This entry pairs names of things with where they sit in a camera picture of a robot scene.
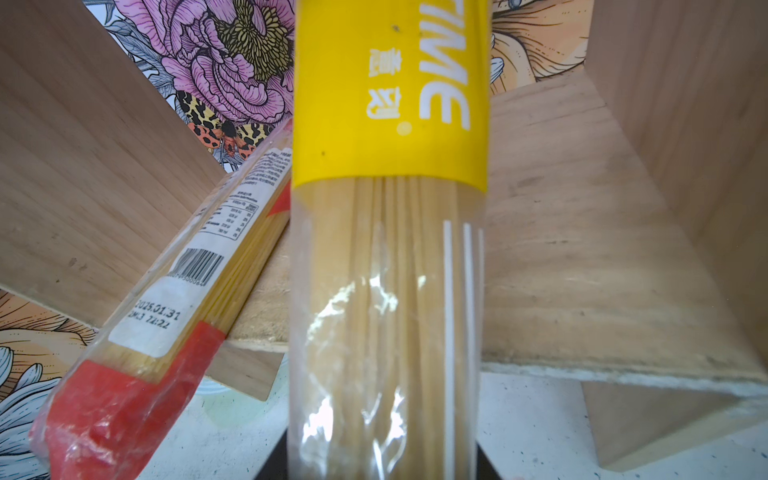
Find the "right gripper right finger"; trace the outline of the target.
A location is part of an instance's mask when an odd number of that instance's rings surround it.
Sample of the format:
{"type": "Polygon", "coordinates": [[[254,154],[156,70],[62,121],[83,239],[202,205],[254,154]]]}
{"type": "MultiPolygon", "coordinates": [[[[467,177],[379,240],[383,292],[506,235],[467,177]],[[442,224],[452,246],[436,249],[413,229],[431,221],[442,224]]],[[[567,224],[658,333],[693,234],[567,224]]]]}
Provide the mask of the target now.
{"type": "Polygon", "coordinates": [[[489,460],[479,442],[476,443],[476,479],[477,480],[501,480],[499,473],[489,460]]]}

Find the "red spaghetti bag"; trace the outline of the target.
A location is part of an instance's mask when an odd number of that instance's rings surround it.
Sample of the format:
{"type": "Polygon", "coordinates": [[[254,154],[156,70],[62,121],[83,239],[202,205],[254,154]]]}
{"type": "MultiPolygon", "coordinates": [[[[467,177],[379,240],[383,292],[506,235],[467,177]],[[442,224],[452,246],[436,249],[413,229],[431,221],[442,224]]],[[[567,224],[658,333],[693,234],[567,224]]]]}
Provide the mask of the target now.
{"type": "Polygon", "coordinates": [[[55,479],[134,479],[194,396],[289,220],[293,124],[163,252],[30,431],[55,479]]]}

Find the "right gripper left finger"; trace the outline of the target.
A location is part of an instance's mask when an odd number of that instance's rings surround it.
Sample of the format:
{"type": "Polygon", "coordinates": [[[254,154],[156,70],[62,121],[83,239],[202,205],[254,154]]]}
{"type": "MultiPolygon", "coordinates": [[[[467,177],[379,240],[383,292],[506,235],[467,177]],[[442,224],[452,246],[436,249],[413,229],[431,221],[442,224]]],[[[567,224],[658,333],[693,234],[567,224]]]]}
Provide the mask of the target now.
{"type": "Polygon", "coordinates": [[[264,462],[255,480],[287,480],[288,479],[288,448],[287,431],[284,431],[280,440],[264,462]]]}

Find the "yellow spaghetti bag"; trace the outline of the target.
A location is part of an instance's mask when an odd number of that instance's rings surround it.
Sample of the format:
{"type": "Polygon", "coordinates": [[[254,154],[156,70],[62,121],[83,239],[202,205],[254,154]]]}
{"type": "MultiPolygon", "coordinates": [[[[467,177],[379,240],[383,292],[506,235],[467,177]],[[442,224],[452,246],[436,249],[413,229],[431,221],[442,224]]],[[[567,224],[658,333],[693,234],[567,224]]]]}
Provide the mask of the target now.
{"type": "Polygon", "coordinates": [[[472,479],[486,1],[301,1],[288,475],[472,479]]]}

